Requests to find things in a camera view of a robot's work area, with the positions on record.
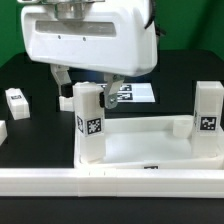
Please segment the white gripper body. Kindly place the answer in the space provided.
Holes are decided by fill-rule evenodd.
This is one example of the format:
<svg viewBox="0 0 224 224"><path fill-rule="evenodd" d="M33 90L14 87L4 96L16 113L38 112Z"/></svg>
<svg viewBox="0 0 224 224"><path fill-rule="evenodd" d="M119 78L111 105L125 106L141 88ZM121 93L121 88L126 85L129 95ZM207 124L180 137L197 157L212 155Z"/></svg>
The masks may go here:
<svg viewBox="0 0 224 224"><path fill-rule="evenodd" d="M157 64L152 0L90 0L75 17L68 2L26 5L21 11L25 49L33 61L124 76Z"/></svg>

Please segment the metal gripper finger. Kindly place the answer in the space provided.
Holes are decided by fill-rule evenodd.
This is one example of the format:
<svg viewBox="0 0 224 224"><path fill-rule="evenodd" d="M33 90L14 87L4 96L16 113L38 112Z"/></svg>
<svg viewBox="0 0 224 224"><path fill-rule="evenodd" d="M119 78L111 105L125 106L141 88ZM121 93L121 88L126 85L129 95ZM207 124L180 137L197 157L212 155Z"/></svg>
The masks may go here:
<svg viewBox="0 0 224 224"><path fill-rule="evenodd" d="M67 66L51 64L51 73L58 85L59 95L63 97L72 97L72 81L70 79Z"/></svg>
<svg viewBox="0 0 224 224"><path fill-rule="evenodd" d="M100 93L100 106L102 108L113 109L118 104L117 93L125 77L123 75L105 73L104 80L106 81L106 87Z"/></svg>

